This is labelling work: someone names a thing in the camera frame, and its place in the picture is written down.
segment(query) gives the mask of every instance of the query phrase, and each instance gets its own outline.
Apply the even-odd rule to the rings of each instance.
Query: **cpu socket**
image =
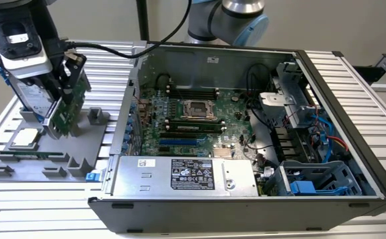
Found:
[[[185,101],[182,118],[186,120],[217,120],[213,107],[214,102],[211,101]]]

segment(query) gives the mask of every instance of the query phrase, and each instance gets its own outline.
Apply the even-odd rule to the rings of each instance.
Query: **motherboard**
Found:
[[[255,159],[245,147],[253,128],[241,92],[145,89],[139,114],[142,155]]]

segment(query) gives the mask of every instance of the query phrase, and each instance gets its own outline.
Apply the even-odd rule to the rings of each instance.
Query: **open computer chassis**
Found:
[[[305,51],[163,45],[122,112],[88,200],[111,231],[328,230],[386,211],[386,172]]]

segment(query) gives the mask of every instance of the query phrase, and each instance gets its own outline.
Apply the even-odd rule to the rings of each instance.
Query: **wall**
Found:
[[[161,40],[181,21],[187,0],[147,2],[150,36]],[[50,9],[62,36],[139,39],[134,0],[59,0]],[[386,53],[386,0],[266,0],[265,12],[270,26],[259,47],[340,50],[362,65]],[[183,40],[186,26],[173,41]],[[0,85],[0,99],[10,98],[11,91]]]

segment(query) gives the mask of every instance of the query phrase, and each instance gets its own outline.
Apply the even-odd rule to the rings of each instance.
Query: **power supply label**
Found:
[[[173,159],[171,188],[175,190],[215,190],[213,160]]]

